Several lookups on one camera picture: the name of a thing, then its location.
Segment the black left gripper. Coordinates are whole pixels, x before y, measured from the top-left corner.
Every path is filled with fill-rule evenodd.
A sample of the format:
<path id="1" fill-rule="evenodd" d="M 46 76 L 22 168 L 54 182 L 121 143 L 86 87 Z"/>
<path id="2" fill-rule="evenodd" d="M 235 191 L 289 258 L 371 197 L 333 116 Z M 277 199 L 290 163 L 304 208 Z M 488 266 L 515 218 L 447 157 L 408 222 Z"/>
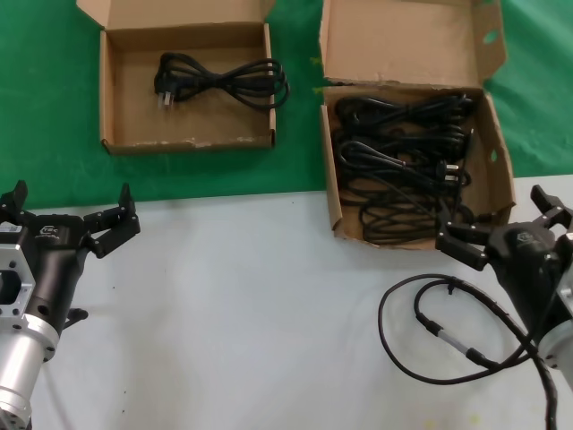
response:
<path id="1" fill-rule="evenodd" d="M 1 195 L 1 222 L 22 225 L 33 239 L 35 287 L 26 313 L 64 329 L 88 252 L 104 258 L 141 232 L 130 186 L 124 183 L 116 207 L 86 215 L 34 215 L 23 211 L 28 186 L 19 180 Z"/>

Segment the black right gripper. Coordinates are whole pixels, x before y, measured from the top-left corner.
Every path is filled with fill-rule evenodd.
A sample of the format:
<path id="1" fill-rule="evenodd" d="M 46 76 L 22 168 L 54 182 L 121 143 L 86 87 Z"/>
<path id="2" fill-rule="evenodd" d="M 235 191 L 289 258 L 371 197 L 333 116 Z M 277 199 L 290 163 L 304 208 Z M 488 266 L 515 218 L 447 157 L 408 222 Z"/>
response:
<path id="1" fill-rule="evenodd" d="M 540 185 L 530 198 L 541 215 L 530 222 L 491 228 L 451 220 L 446 203 L 439 201 L 435 247 L 447 256 L 482 271 L 489 263 L 508 294 L 534 344 L 566 322 L 570 313 L 557 298 L 556 288 L 571 262 L 552 227 L 572 232 L 572 209 Z"/>

